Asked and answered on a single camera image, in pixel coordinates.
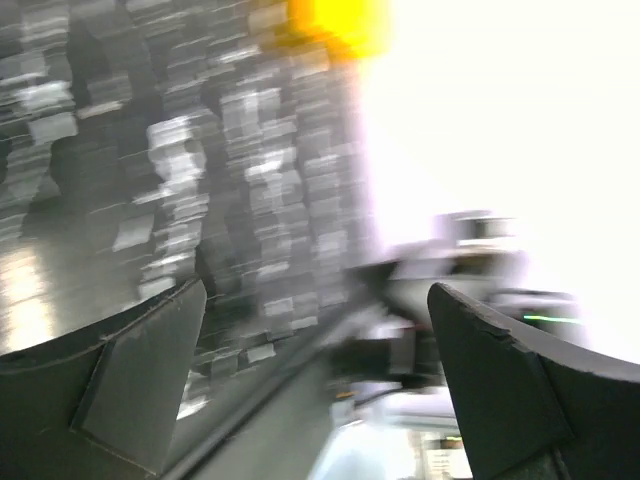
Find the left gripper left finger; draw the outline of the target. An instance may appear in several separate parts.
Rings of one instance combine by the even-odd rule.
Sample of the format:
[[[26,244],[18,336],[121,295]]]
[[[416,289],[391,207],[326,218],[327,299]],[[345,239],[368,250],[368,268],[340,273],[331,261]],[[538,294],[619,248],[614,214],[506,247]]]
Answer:
[[[192,277],[126,311],[1,357],[4,479],[155,479],[194,357]]]

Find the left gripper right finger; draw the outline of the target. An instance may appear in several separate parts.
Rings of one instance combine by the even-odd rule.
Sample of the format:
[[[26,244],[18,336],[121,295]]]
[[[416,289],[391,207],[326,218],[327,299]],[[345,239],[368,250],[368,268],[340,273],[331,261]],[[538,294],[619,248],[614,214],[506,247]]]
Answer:
[[[638,478],[638,365],[441,283],[427,303],[474,478]]]

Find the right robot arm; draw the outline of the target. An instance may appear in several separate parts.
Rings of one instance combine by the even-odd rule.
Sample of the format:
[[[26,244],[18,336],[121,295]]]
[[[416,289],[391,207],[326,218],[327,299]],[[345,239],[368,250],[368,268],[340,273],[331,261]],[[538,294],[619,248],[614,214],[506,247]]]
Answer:
[[[497,218],[450,214],[428,247],[428,311],[393,304],[410,326],[397,338],[354,338],[331,355],[339,378],[406,388],[447,380],[471,469],[478,479],[526,477],[537,463],[559,479],[602,479],[589,396],[595,355],[560,292],[512,287],[520,260]]]

